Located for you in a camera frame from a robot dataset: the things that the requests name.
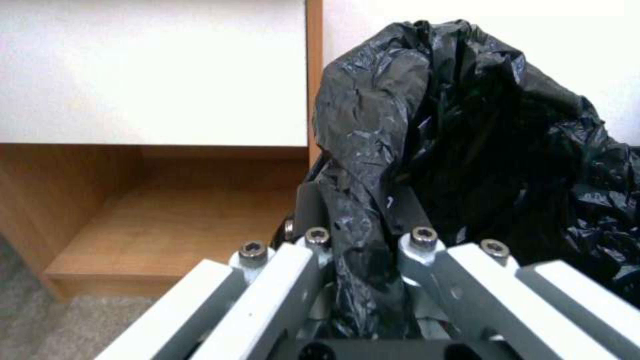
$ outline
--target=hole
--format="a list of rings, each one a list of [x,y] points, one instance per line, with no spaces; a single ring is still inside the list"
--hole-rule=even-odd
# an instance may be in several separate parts
[[[244,246],[245,251],[258,251],[260,250],[260,244],[258,243],[248,243]]]
[[[485,246],[487,247],[487,249],[490,249],[490,250],[493,250],[493,251],[497,251],[497,252],[502,251],[502,245],[500,245],[498,243],[488,243]]]
[[[451,296],[453,296],[453,298],[456,300],[462,299],[462,288],[460,288],[459,286],[452,287]]]
[[[333,350],[323,343],[306,344],[298,354],[299,360],[335,360]]]
[[[311,232],[311,237],[313,237],[313,238],[323,238],[324,237],[324,231],[322,231],[322,230],[313,230]]]
[[[444,358],[445,360],[454,360],[454,359],[480,360],[482,359],[475,351],[473,351],[473,349],[466,346],[465,344],[449,345],[444,349]]]
[[[419,229],[417,232],[418,232],[418,235],[425,236],[427,238],[430,238],[433,236],[433,231],[429,229]]]

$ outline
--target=white metal bar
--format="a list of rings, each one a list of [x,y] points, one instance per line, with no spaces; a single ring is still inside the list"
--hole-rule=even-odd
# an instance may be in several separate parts
[[[244,290],[242,273],[202,260],[97,359],[180,359]]]
[[[283,244],[192,359],[265,359],[280,336],[295,336],[320,285],[314,253]]]
[[[615,355],[640,357],[640,311],[624,300],[562,261],[527,266],[516,276]]]
[[[532,359],[614,358],[476,244],[439,251],[430,264],[408,256],[399,264],[403,276],[428,291],[464,338],[498,332]]]

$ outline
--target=white wall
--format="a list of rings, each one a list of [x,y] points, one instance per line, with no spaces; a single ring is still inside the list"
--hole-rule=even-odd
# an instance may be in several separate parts
[[[302,0],[0,9],[0,142],[307,144]]]
[[[639,1],[324,0],[324,64],[391,22],[466,19],[585,95],[618,141],[640,145]]]

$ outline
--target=wooden panel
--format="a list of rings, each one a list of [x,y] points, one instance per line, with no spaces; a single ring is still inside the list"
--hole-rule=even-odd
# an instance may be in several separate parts
[[[80,277],[76,279],[55,279],[53,283],[65,299],[77,295],[107,296],[144,296],[160,297],[166,293],[180,277],[131,277],[131,278],[96,278]]]
[[[306,159],[305,147],[143,146],[144,158]]]
[[[322,80],[322,31],[323,31],[322,0],[307,0],[307,94],[308,94],[308,142],[309,167],[320,155],[320,148],[316,145],[314,127],[312,124],[316,95]]]
[[[169,160],[112,201],[48,267],[80,275],[180,277],[201,259],[226,263],[240,244],[268,242],[294,207],[305,160]]]
[[[40,276],[140,164],[135,147],[2,144],[0,231]]]

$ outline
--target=hex socket screw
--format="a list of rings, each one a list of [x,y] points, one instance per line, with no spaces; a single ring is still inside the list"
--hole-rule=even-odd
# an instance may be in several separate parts
[[[511,255],[509,247],[496,239],[483,239],[480,241],[480,249],[502,266],[507,265],[507,260]]]
[[[421,251],[433,251],[438,243],[438,233],[428,226],[416,226],[411,231],[411,242],[414,248]]]
[[[238,256],[245,266],[261,266],[267,261],[267,247],[260,241],[249,241],[240,246]]]
[[[329,231],[321,226],[311,227],[305,233],[305,243],[309,247],[327,247]]]

